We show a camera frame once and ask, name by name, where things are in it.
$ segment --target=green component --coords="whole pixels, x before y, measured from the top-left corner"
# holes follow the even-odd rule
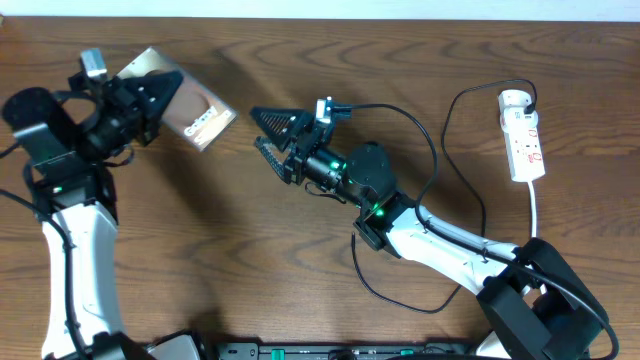
[[[284,350],[271,350],[271,360],[284,360]]]

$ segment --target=wooden table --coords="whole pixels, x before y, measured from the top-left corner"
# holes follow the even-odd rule
[[[151,340],[187,326],[266,342],[480,341],[489,330],[474,297],[418,315],[369,295],[349,237],[357,210],[283,184],[253,148],[255,105],[312,109],[319,97],[386,102],[415,114],[439,143],[460,90],[533,80],[547,175],[536,182],[539,234],[607,309],[621,358],[640,356],[640,27],[633,24],[9,18],[0,28],[0,100],[20,89],[66,87],[81,50],[99,47],[114,74],[159,47],[241,114],[206,152],[168,129],[116,169],[116,273],[129,335]],[[524,244],[526,185],[510,181],[496,95],[459,102],[448,151],[482,194],[487,236]],[[362,111],[334,144],[376,140],[410,195],[431,174],[426,143],[406,119]],[[2,147],[13,142],[0,125]],[[2,161],[2,188],[27,196],[19,150]],[[478,231],[480,211],[442,162],[424,200]],[[49,313],[48,249],[22,207],[0,202],[0,357],[37,358]],[[436,307],[455,284],[358,242],[372,286]],[[606,336],[592,348],[609,350]]]

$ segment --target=white wall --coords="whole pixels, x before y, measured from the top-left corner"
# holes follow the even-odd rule
[[[640,21],[640,0],[0,0],[4,15]]]

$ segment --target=power strip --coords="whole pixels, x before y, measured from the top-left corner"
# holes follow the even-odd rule
[[[531,182],[540,178],[545,171],[538,137],[538,113],[525,114],[531,96],[522,90],[505,90],[498,96],[498,103],[511,180]]]

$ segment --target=wood grain surface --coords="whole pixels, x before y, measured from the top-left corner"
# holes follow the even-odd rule
[[[622,346],[640,357],[640,25],[531,22],[8,18],[0,28],[0,101],[30,86],[66,87],[81,50],[99,47],[115,73],[157,46],[241,116],[206,152],[168,129],[114,171],[119,195],[118,296],[129,335],[188,326],[266,342],[480,341],[489,326],[462,291],[419,315],[360,285],[349,237],[357,210],[283,184],[253,148],[255,105],[312,109],[319,97],[387,102],[416,115],[439,143],[452,98],[469,86],[526,77],[538,87],[547,175],[536,182],[539,234],[607,309]],[[448,150],[488,209],[487,236],[527,241],[526,185],[510,181],[497,124],[500,89],[459,102]],[[426,143],[406,119],[362,111],[338,128],[347,153],[376,140],[410,195],[431,174]],[[0,124],[2,147],[13,143]],[[27,196],[18,150],[0,186]],[[478,231],[480,211],[449,166],[424,200]],[[22,207],[0,201],[0,358],[37,358],[49,313],[48,249]],[[380,292],[436,307],[455,284],[358,242]],[[593,353],[609,351],[601,335]]]

